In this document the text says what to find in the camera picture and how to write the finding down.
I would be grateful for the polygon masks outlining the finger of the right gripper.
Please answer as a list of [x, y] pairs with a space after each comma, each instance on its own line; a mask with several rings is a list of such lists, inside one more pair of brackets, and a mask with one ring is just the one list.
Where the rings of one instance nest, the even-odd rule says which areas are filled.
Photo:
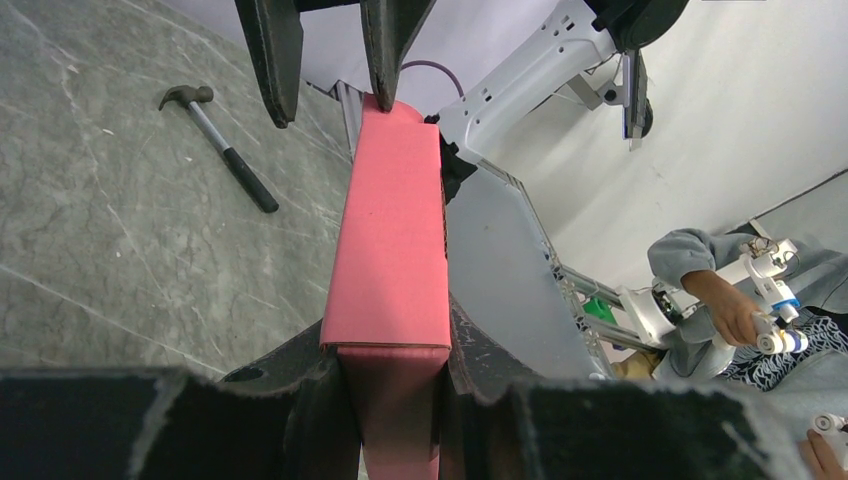
[[300, 12], [292, 0], [236, 0], [263, 104], [274, 125], [295, 120], [303, 48]]
[[403, 61], [435, 0], [362, 0], [360, 12], [371, 92], [381, 112], [392, 110]]

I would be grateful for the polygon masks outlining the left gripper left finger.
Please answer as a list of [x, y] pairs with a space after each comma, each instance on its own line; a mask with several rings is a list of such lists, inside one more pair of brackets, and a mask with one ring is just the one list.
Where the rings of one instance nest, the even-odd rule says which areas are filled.
[[174, 367], [5, 368], [5, 479], [354, 479], [360, 436], [314, 324], [212, 381]]

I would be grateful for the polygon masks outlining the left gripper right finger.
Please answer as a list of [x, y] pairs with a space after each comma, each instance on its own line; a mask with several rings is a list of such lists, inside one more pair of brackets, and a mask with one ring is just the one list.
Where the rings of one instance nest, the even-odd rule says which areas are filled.
[[545, 379], [450, 305], [442, 479], [806, 479], [764, 398], [720, 384]]

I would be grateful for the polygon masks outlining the red cardboard paper box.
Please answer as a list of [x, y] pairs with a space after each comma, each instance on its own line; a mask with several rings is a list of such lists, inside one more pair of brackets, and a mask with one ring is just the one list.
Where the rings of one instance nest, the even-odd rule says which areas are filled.
[[321, 330], [373, 479], [434, 479], [437, 383], [452, 349], [438, 128], [363, 103]]

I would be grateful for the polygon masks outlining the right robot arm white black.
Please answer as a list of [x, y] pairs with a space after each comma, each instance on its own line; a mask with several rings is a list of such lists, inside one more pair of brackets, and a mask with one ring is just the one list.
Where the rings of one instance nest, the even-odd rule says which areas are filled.
[[[238, 1], [235, 6], [262, 100], [276, 127], [293, 122], [298, 105], [305, 11], [337, 7], [335, 1]], [[623, 85], [598, 102], [624, 109], [624, 136], [636, 140], [653, 121], [646, 98], [642, 48], [680, 18], [684, 1], [560, 1], [541, 26], [477, 86], [441, 109], [435, 119], [445, 143], [465, 162], [483, 160], [495, 140], [561, 86], [620, 55]], [[372, 99], [379, 111], [399, 108], [402, 62], [434, 7], [431, 1], [361, 1], [358, 4]]]

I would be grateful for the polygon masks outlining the operator hand on controller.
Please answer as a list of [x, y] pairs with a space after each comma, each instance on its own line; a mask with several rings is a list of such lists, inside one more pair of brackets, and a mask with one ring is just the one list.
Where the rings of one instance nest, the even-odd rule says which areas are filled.
[[705, 305], [712, 314], [713, 324], [720, 337], [731, 346], [749, 346], [757, 343], [754, 314], [759, 306], [747, 295], [729, 284], [722, 284], [708, 292]]

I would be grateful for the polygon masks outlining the operator second hand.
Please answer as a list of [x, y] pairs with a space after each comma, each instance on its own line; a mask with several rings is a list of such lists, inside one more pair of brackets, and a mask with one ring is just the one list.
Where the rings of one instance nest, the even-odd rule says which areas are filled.
[[806, 432], [806, 439], [798, 443], [798, 448], [813, 479], [847, 479], [847, 471], [840, 465], [836, 454], [825, 438], [815, 430]]

